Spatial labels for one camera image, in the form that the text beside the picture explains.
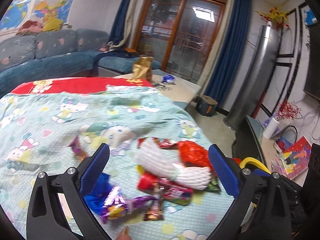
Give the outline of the person left hand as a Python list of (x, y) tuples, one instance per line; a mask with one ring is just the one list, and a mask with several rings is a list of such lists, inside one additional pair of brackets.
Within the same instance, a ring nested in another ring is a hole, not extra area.
[(128, 226), (124, 227), (116, 237), (116, 240), (132, 240), (130, 237), (130, 228)]

